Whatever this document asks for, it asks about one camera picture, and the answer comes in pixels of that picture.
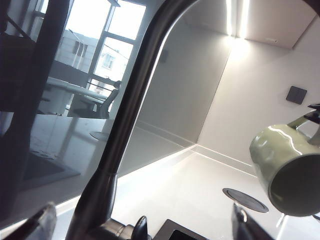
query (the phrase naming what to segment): faucet handle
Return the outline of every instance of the faucet handle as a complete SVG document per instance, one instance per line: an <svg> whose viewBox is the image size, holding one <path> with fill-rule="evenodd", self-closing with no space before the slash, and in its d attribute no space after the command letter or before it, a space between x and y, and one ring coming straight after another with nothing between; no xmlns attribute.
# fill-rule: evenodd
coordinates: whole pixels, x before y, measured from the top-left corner
<svg viewBox="0 0 320 240"><path fill-rule="evenodd" d="M131 240L149 240L147 217L142 216L134 226Z"/></svg>
<svg viewBox="0 0 320 240"><path fill-rule="evenodd" d="M316 104L311 104L308 106L308 108L311 108L311 109L315 109L317 111L320 111L320 103L316 103Z"/></svg>

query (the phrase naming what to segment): window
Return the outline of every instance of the window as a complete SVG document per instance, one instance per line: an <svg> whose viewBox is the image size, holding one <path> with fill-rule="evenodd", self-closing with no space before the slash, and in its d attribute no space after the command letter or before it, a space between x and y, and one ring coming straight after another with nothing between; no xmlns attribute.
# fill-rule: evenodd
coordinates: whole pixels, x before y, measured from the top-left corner
<svg viewBox="0 0 320 240"><path fill-rule="evenodd" d="M94 74L102 78L109 77L114 82L121 81L127 68L132 48L132 44L107 37ZM106 65L108 61L112 61L111 67Z"/></svg>
<svg viewBox="0 0 320 240"><path fill-rule="evenodd" d="M104 57L104 60L103 60L103 63L102 63L102 66L104 68L107 68L107 69L112 69L112 66L114 65L114 62L115 62L115 57L109 55L108 53L106 54L106 56Z"/></svg>
<svg viewBox="0 0 320 240"><path fill-rule="evenodd" d="M88 49L87 44L83 44L83 43L79 43L78 41L75 41L72 53L76 54L79 57L81 56L82 58L84 58L86 55L87 49Z"/></svg>
<svg viewBox="0 0 320 240"><path fill-rule="evenodd" d="M36 4L36 11L45 14L48 8L49 0L39 0Z"/></svg>
<svg viewBox="0 0 320 240"><path fill-rule="evenodd" d="M101 81L92 79L91 83L90 83L90 87L89 90L97 93L97 94L101 94L104 95L106 97L108 97L110 95L110 93L112 92L112 90L114 90L115 88L113 86L110 86L108 84L105 84Z"/></svg>
<svg viewBox="0 0 320 240"><path fill-rule="evenodd" d="M33 25L31 27L31 30L29 31L29 36L33 41L37 41L43 21L44 18L41 16L36 16L34 18Z"/></svg>
<svg viewBox="0 0 320 240"><path fill-rule="evenodd" d="M140 28L146 6L119 0L108 32L135 40Z"/></svg>

